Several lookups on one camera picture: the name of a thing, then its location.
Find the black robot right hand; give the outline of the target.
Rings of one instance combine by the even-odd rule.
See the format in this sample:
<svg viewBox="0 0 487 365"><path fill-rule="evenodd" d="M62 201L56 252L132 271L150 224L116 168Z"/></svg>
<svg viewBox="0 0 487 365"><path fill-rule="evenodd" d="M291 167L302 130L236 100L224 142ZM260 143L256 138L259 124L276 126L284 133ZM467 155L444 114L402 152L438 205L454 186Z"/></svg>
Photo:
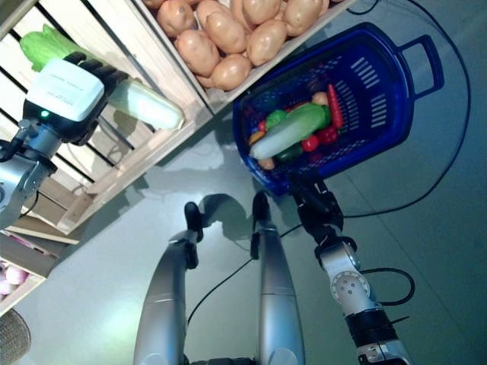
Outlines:
<svg viewBox="0 0 487 365"><path fill-rule="evenodd" d="M298 207L304 229L317 243L321 243L332 230L343 229L343 213L323 180L313 182L301 176L291 176L289 193Z"/></svg>

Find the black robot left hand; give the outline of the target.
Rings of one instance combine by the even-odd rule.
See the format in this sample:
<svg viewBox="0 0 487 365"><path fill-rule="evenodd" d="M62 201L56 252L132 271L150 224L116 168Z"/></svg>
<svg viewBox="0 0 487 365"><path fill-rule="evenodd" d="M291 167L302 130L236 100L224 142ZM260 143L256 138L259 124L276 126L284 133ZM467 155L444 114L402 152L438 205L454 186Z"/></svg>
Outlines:
<svg viewBox="0 0 487 365"><path fill-rule="evenodd" d="M83 52L50 59L26 94L23 116L49 127L64 143L84 144L108 98L127 79Z"/></svg>

